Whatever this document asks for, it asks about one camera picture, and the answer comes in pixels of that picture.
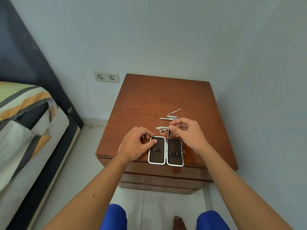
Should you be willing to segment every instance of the hand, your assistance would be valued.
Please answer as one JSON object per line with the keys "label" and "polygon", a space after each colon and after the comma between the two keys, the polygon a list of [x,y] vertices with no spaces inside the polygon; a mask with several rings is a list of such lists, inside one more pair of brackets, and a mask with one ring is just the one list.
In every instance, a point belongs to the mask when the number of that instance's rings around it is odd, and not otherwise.
{"label": "hand", "polygon": [[169,124],[169,130],[174,132],[176,137],[181,137],[187,146],[197,154],[200,154],[205,148],[210,146],[197,121],[179,118],[171,121]]}
{"label": "hand", "polygon": [[154,133],[144,127],[134,127],[129,131],[122,140],[117,152],[118,157],[125,159],[127,163],[130,163],[138,159],[144,152],[150,149],[157,143],[156,139],[142,144],[140,138],[150,139],[154,136]]}

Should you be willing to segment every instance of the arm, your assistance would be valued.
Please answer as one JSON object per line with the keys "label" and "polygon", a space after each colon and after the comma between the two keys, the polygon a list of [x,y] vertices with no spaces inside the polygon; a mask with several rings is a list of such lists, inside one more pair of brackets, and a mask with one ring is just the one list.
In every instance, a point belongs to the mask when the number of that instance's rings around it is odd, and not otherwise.
{"label": "arm", "polygon": [[125,135],[117,155],[45,226],[44,230],[99,229],[116,187],[130,162],[139,158],[157,140],[146,144],[154,134],[144,127],[134,127]]}
{"label": "arm", "polygon": [[169,129],[203,158],[239,230],[292,229],[210,146],[196,121],[180,118]]}

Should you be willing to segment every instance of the open case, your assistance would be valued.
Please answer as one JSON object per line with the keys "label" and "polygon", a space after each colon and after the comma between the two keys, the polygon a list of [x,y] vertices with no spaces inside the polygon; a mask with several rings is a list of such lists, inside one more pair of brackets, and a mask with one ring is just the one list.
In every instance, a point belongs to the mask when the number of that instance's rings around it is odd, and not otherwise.
{"label": "open case", "polygon": [[179,138],[165,139],[163,136],[152,136],[150,140],[156,139],[158,142],[149,149],[148,162],[150,164],[164,165],[165,162],[171,166],[183,166],[182,140]]}

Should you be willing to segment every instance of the striped bedding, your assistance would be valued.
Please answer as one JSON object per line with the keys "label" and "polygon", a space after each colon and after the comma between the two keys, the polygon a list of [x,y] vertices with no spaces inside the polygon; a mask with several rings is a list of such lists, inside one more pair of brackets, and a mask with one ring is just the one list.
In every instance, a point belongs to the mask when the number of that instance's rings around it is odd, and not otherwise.
{"label": "striped bedding", "polygon": [[39,86],[0,82],[0,191],[50,140],[57,110]]}

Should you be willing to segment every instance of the black headboard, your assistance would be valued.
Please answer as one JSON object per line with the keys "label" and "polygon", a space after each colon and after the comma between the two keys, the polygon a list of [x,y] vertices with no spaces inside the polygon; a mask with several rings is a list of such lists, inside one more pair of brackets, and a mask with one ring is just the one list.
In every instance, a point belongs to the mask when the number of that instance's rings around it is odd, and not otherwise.
{"label": "black headboard", "polygon": [[43,87],[83,127],[80,116],[10,0],[0,0],[0,81]]}

